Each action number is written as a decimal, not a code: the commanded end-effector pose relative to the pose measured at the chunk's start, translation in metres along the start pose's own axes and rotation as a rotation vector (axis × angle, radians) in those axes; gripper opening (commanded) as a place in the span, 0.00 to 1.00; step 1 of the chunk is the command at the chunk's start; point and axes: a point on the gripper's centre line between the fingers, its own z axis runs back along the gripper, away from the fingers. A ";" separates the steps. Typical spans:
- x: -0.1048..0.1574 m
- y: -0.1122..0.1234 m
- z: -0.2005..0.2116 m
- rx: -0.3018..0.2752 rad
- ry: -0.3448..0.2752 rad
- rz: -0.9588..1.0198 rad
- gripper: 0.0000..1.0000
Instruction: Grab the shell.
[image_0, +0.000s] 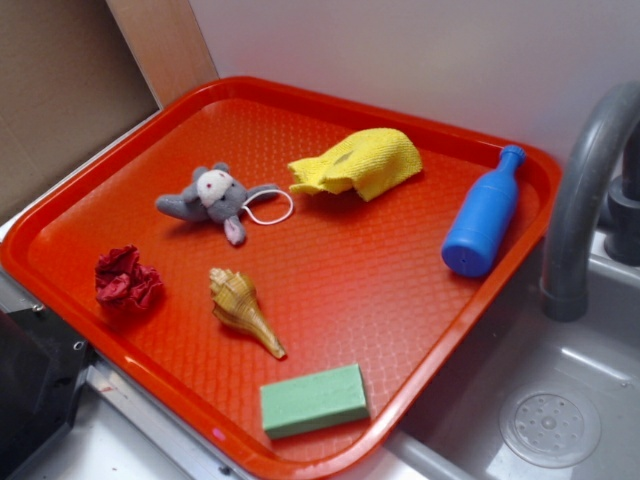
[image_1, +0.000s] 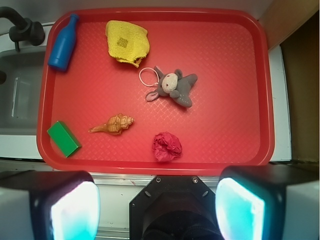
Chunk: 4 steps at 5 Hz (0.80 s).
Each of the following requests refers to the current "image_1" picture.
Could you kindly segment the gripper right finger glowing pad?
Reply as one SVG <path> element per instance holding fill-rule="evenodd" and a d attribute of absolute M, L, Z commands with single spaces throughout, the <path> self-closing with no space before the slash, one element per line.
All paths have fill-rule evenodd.
<path fill-rule="evenodd" d="M 318 240 L 319 166 L 228 166 L 215 211 L 225 240 Z"/>

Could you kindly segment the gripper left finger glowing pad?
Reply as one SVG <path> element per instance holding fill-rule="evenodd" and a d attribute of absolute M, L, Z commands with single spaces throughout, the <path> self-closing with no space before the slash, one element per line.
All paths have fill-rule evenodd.
<path fill-rule="evenodd" d="M 86 171 L 2 171 L 2 240 L 93 240 L 100 192 Z"/>

